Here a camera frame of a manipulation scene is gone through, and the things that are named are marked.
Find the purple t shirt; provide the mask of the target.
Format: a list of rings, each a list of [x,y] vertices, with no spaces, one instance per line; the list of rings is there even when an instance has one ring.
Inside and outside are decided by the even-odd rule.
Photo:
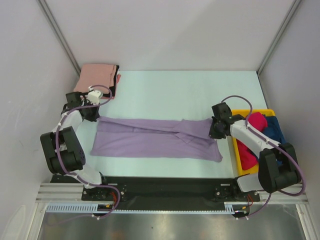
[[[173,158],[221,162],[209,137],[212,120],[155,120],[100,117],[90,151],[114,158]]]

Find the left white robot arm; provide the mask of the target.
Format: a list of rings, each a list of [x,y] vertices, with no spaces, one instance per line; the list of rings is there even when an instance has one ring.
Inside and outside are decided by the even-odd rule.
[[[42,134],[40,142],[52,174],[72,177],[85,188],[93,188],[98,199],[105,200],[110,196],[111,188],[102,182],[101,173],[86,163],[85,152],[76,135],[84,120],[96,122],[100,117],[102,95],[99,90],[67,93],[67,103],[62,108],[59,123],[52,131]]]

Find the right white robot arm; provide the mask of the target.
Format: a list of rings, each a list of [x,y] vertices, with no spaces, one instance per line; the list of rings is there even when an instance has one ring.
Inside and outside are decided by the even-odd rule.
[[[233,137],[258,157],[258,172],[239,176],[237,184],[230,188],[235,200],[242,201],[250,191],[272,194],[301,182],[302,174],[292,144],[275,141],[254,127],[249,122],[251,111],[247,116],[233,114],[225,102],[211,109],[213,117],[208,136],[215,140]]]

